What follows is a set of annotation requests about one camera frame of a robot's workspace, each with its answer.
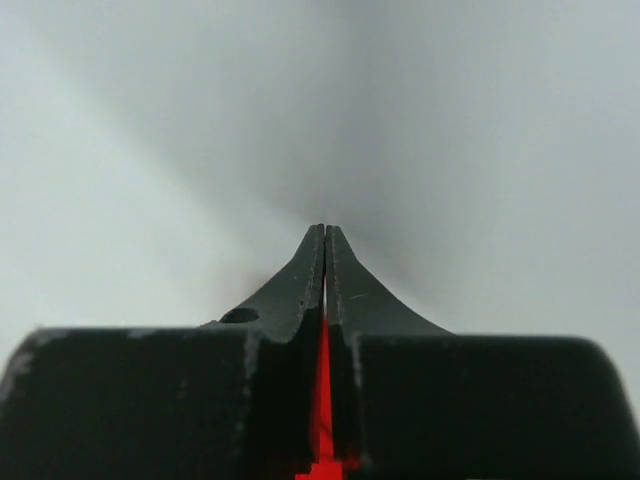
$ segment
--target white background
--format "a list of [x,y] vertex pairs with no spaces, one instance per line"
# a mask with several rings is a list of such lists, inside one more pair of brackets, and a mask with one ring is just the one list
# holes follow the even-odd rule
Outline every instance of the white background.
[[0,0],[0,356],[219,318],[330,222],[447,328],[597,340],[640,406],[639,28],[631,0]]

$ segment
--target red light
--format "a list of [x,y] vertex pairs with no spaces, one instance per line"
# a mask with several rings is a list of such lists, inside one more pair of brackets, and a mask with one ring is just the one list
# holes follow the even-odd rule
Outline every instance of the red light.
[[296,480],[342,480],[342,464],[333,455],[333,426],[331,421],[331,373],[329,369],[329,325],[322,321],[318,370],[313,393],[313,421],[310,429],[311,445],[317,463],[311,473],[298,474]]

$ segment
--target gray background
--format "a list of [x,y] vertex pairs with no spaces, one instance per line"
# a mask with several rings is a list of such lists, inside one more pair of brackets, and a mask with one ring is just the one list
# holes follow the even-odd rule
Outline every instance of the gray background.
[[639,27],[635,1],[0,0],[0,356],[218,318],[323,221],[445,327],[596,339],[640,405]]

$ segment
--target black metal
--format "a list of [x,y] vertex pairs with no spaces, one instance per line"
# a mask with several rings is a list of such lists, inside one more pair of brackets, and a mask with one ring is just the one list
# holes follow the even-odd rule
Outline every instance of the black metal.
[[327,226],[327,316],[331,362],[333,436],[336,456],[360,455],[352,336],[451,335],[398,300],[357,259],[342,229]]
[[308,471],[325,268],[334,442],[348,478],[640,478],[629,405],[597,346],[453,335],[322,225],[220,322],[30,335],[0,384],[0,478]]
[[591,342],[363,335],[352,358],[348,478],[640,478],[618,375]]
[[327,227],[337,455],[348,478],[636,478],[619,377],[593,343],[455,336],[395,298]]
[[293,479],[312,461],[324,227],[222,322],[41,330],[0,387],[0,477]]

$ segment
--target worn paint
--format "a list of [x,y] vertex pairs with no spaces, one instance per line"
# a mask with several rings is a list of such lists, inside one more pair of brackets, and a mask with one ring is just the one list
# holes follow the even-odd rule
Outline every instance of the worn paint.
[[157,332],[158,332],[157,328],[134,328],[132,330],[129,330],[129,334],[127,335],[127,338],[139,339],[139,338],[148,337],[149,335],[153,335],[154,333],[157,333]]
[[9,363],[5,370],[4,377],[0,383],[0,403],[6,402],[15,389],[16,380],[20,375],[29,373],[31,361],[34,359],[34,355],[31,352],[18,351]]

